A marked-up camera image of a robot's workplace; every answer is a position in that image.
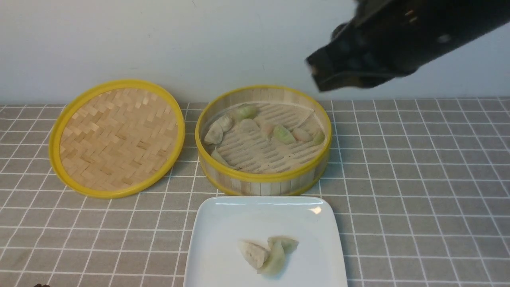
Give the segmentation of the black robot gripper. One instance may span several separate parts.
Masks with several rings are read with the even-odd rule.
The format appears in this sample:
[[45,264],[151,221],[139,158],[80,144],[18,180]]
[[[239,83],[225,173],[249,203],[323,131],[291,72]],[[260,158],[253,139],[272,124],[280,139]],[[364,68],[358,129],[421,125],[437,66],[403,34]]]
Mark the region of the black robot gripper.
[[321,92],[369,89],[509,22],[508,0],[359,0],[353,18],[306,58]]

